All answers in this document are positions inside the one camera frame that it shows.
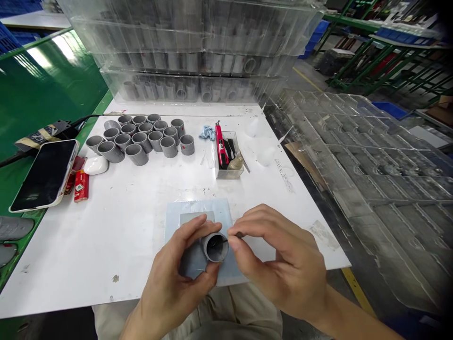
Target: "phone case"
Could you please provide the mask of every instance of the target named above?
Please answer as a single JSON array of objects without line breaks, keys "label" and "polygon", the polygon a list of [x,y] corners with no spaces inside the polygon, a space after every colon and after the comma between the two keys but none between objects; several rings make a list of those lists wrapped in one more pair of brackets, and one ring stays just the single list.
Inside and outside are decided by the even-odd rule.
[{"label": "phone case", "polygon": [[[57,204],[59,204],[61,202],[61,200],[63,199],[63,195],[65,193],[66,182],[67,182],[67,180],[69,178],[69,174],[71,173],[72,166],[74,165],[74,161],[76,160],[76,156],[77,156],[79,148],[80,148],[80,143],[77,140],[75,140],[75,139],[69,139],[69,140],[74,140],[75,141],[75,147],[74,147],[74,150],[72,152],[71,160],[69,161],[69,163],[67,165],[65,180],[63,181],[63,184],[60,187],[57,199],[54,202],[52,202],[51,204],[42,205],[42,206],[38,206],[36,208],[31,208],[31,209],[18,210],[18,211],[12,211],[11,210],[11,206],[10,206],[8,208],[10,213],[25,213],[27,211],[44,209],[44,208],[50,208],[50,207],[56,206]],[[61,142],[67,142],[67,140],[65,140],[65,141],[57,141],[57,142],[48,142],[46,144],[49,144],[49,143],[61,143]]]}]

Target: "blue rag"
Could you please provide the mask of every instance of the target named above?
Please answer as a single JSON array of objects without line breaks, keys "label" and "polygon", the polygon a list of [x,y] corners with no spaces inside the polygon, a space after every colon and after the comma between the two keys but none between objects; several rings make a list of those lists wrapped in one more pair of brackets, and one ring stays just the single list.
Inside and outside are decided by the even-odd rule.
[{"label": "blue rag", "polygon": [[216,140],[216,131],[211,128],[209,125],[205,125],[203,127],[203,131],[200,133],[200,135],[198,136],[198,138],[201,138],[201,139],[210,139],[212,141]]}]

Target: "cable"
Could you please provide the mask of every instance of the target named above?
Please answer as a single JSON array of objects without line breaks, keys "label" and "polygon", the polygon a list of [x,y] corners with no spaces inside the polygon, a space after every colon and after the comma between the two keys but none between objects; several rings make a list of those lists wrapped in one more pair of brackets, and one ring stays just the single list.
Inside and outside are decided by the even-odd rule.
[{"label": "cable", "polygon": [[0,162],[0,168],[10,165],[11,163],[14,163],[22,158],[25,158],[26,156],[27,156],[27,153],[25,153],[23,151],[18,151],[14,156],[9,157],[9,158],[5,159],[4,161]]},{"label": "cable", "polygon": [[[76,120],[74,123],[71,123],[71,127],[75,128],[76,126],[78,126],[80,123],[86,121],[87,119],[91,118],[91,117],[99,117],[100,115],[89,115],[89,116],[86,116],[86,117],[83,117],[83,118],[80,118],[78,120]],[[4,166],[7,166],[7,165],[10,165],[22,158],[25,158],[27,157],[28,154],[23,152],[23,151],[18,151],[14,156],[12,157],[9,157],[8,159],[5,159],[4,161],[0,162],[0,168],[3,168]]]}]

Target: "gray pvc pipe fitting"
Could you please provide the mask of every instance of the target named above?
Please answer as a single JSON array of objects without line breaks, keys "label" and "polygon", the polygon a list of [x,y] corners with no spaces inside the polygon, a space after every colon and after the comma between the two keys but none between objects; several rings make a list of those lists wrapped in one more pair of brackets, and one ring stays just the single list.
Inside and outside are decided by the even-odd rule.
[{"label": "gray pvc pipe fitting", "polygon": [[104,138],[111,142],[113,142],[118,135],[119,130],[116,127],[104,131]]},{"label": "gray pvc pipe fitting", "polygon": [[138,132],[144,132],[147,135],[149,135],[153,129],[154,126],[151,123],[143,123],[138,126]]},{"label": "gray pvc pipe fitting", "polygon": [[140,144],[129,145],[125,153],[136,166],[142,166],[148,163],[148,155]]},{"label": "gray pvc pipe fitting", "polygon": [[122,115],[122,116],[119,116],[119,117],[118,117],[118,123],[119,123],[121,126],[124,126],[124,125],[126,125],[126,124],[132,123],[132,116],[129,116],[129,115]]},{"label": "gray pvc pipe fitting", "polygon": [[164,156],[167,158],[176,157],[178,149],[176,148],[175,140],[172,137],[163,137],[160,140],[160,146],[164,152]]},{"label": "gray pvc pipe fitting", "polygon": [[124,159],[124,153],[111,141],[99,145],[98,151],[101,156],[104,156],[110,163],[120,163]]},{"label": "gray pvc pipe fitting", "polygon": [[156,131],[160,131],[163,133],[166,128],[168,128],[168,123],[166,121],[159,120],[154,123],[154,130]]},{"label": "gray pvc pipe fitting", "polygon": [[98,146],[104,142],[105,142],[105,139],[102,138],[101,136],[92,136],[86,140],[86,146],[88,146],[90,149],[92,149],[99,156],[102,156],[98,152]]},{"label": "gray pvc pipe fitting", "polygon": [[118,130],[121,130],[121,125],[117,121],[114,120],[107,120],[104,123],[104,129],[108,130],[110,128],[117,128]]},{"label": "gray pvc pipe fitting", "polygon": [[152,151],[152,146],[148,140],[148,135],[144,132],[137,132],[135,135],[133,135],[132,142],[134,144],[140,144],[145,153],[150,153]]},{"label": "gray pvc pipe fitting", "polygon": [[171,126],[178,130],[178,137],[181,138],[185,135],[184,121],[182,119],[174,119],[171,121]]},{"label": "gray pvc pipe fitting", "polygon": [[121,133],[125,133],[130,136],[132,136],[135,132],[137,132],[137,125],[135,124],[125,124],[121,128]]},{"label": "gray pvc pipe fitting", "polygon": [[172,137],[175,140],[176,146],[179,145],[178,129],[176,127],[168,127],[164,130],[165,137]]},{"label": "gray pvc pipe fitting", "polygon": [[160,119],[160,115],[158,115],[157,113],[152,113],[148,117],[146,117],[146,120],[148,121],[148,123],[154,124],[155,122],[157,122],[161,119]]},{"label": "gray pvc pipe fitting", "polygon": [[155,152],[162,152],[162,147],[160,146],[160,140],[164,137],[164,134],[160,131],[152,131],[148,135],[148,140],[151,143],[152,148]]},{"label": "gray pvc pipe fitting", "polygon": [[132,123],[139,126],[143,123],[146,123],[146,117],[145,116],[135,116],[132,118]]},{"label": "gray pvc pipe fitting", "polygon": [[180,139],[181,152],[184,156],[190,156],[195,152],[195,141],[191,135],[184,135]]},{"label": "gray pvc pipe fitting", "polygon": [[132,145],[132,138],[128,134],[120,134],[115,137],[113,141],[118,147],[124,151],[129,145]]},{"label": "gray pvc pipe fitting", "polygon": [[227,238],[221,233],[212,233],[201,239],[203,252],[211,262],[222,262],[225,260],[229,244],[224,242]]}]

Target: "smartphone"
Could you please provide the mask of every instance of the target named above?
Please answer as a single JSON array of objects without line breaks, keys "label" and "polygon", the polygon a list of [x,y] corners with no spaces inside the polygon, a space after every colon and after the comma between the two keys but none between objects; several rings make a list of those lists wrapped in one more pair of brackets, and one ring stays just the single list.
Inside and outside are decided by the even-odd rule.
[{"label": "smartphone", "polygon": [[9,211],[23,213],[60,203],[79,145],[74,139],[43,144]]}]

